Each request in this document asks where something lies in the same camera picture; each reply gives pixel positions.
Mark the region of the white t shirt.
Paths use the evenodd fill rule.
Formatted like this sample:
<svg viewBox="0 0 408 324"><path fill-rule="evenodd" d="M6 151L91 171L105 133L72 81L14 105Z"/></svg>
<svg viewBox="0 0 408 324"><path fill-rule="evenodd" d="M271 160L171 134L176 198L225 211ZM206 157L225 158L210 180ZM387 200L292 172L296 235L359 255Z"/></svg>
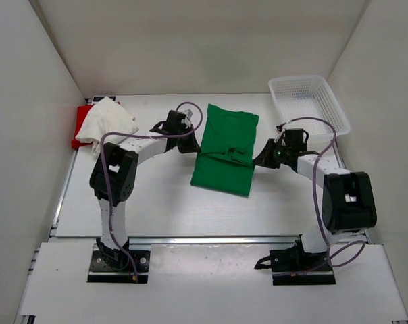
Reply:
<svg viewBox="0 0 408 324"><path fill-rule="evenodd" d="M92 142L92 154L97 157L101 150L101 138L106 133L135 134L138 131L135 116L129 114L118 102L103 99L95 103L87 114L76 140Z"/></svg>

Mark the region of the green garment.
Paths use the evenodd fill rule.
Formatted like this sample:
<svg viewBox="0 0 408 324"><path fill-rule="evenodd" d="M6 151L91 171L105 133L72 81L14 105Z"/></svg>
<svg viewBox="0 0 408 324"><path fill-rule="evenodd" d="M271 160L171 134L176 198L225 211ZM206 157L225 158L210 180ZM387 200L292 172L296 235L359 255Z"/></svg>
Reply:
<svg viewBox="0 0 408 324"><path fill-rule="evenodd" d="M207 107L207 120L190 181L192 186L248 197L255 170L253 151L259 116Z"/></svg>

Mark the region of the red t shirt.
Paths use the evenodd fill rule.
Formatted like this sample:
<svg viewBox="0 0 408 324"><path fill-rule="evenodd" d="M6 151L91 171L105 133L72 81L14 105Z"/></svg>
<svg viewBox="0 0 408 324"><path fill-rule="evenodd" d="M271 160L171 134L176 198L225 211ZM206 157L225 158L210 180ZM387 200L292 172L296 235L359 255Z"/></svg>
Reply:
<svg viewBox="0 0 408 324"><path fill-rule="evenodd" d="M78 150L80 147L83 146L88 146L90 145L92 142L89 143L85 143L85 142L80 142L79 140L76 140L76 135L79 133L84 120L87 116L87 114L89 113L89 111L91 110L91 108L93 107L93 105L82 105L77 107L77 111L76 111L76 126L75 126L75 130L74 130L74 137L71 140L71 148L73 150Z"/></svg>

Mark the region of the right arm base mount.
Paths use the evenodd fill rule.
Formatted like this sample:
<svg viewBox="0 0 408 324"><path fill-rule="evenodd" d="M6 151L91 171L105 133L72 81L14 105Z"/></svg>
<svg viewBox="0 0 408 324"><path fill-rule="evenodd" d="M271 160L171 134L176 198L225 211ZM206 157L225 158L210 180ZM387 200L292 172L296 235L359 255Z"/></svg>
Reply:
<svg viewBox="0 0 408 324"><path fill-rule="evenodd" d="M254 270L270 269L274 286L326 286L336 284L333 269L327 263L326 252L309 253L301 240L286 249L270 250L259 259Z"/></svg>

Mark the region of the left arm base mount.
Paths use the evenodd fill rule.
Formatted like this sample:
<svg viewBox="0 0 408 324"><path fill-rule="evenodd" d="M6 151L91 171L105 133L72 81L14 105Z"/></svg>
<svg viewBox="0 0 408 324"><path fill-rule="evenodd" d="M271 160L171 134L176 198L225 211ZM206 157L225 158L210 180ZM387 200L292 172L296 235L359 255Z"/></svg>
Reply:
<svg viewBox="0 0 408 324"><path fill-rule="evenodd" d="M87 282L146 284L149 278L151 250L148 246L129 246L129 255L106 248L99 239L93 246Z"/></svg>

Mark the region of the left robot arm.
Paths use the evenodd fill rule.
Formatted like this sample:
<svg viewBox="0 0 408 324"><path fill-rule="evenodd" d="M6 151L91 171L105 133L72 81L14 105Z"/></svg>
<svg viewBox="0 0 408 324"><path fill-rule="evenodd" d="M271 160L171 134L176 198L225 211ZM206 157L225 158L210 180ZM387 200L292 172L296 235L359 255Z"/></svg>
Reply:
<svg viewBox="0 0 408 324"><path fill-rule="evenodd" d="M192 116L189 109L171 110L166 120L156 123L147 135L131 135L121 144L103 145L89 184L101 211L102 234L97 238L97 247L102 259L116 271L136 266L129 252L125 212L138 166L172 149L182 154L198 153L201 148Z"/></svg>

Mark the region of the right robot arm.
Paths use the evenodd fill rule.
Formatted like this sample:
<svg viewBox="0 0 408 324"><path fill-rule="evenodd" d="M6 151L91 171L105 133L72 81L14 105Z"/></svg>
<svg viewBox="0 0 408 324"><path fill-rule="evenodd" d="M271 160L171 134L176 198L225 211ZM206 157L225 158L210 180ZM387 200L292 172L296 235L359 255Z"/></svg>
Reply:
<svg viewBox="0 0 408 324"><path fill-rule="evenodd" d="M292 264L306 270L316 256L328 252L343 237L376 225L377 215L370 178L333 165L308 149L309 134L280 129L253 160L255 166L279 169L285 165L312 181L317 225L302 234L290 254Z"/></svg>

